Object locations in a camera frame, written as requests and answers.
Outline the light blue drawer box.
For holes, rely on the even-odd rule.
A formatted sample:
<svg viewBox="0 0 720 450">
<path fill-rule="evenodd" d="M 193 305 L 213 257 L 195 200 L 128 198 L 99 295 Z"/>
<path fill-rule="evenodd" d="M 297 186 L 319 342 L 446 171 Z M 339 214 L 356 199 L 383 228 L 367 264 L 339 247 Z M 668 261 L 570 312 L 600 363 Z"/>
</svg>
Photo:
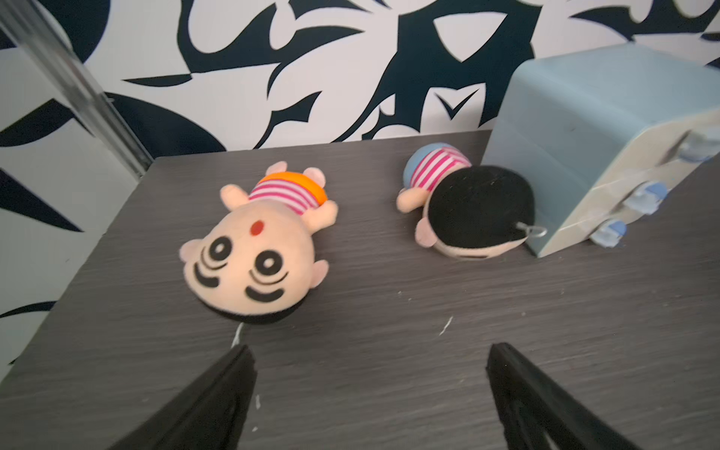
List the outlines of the light blue drawer box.
<svg viewBox="0 0 720 450">
<path fill-rule="evenodd" d="M 531 185 L 546 257 L 656 213 L 718 152 L 718 69 L 623 44 L 520 65 L 483 161 Z"/>
</svg>

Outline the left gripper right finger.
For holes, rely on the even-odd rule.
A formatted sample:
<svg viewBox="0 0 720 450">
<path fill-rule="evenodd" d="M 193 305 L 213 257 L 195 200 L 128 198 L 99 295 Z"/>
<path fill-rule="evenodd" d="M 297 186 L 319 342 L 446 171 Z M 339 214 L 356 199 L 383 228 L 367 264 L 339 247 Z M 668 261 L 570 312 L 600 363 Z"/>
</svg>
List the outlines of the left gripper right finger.
<svg viewBox="0 0 720 450">
<path fill-rule="evenodd" d="M 506 342 L 494 343 L 487 378 L 509 449 L 636 449 Z"/>
</svg>

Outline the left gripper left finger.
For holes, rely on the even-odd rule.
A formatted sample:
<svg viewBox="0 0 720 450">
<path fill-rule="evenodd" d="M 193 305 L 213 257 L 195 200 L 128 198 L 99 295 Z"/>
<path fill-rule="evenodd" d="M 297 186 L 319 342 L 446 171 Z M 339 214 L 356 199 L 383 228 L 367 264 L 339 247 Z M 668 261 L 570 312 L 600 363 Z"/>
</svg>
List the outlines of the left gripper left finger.
<svg viewBox="0 0 720 450">
<path fill-rule="evenodd" d="M 258 372 L 251 349 L 238 345 L 114 449 L 236 449 Z"/>
</svg>

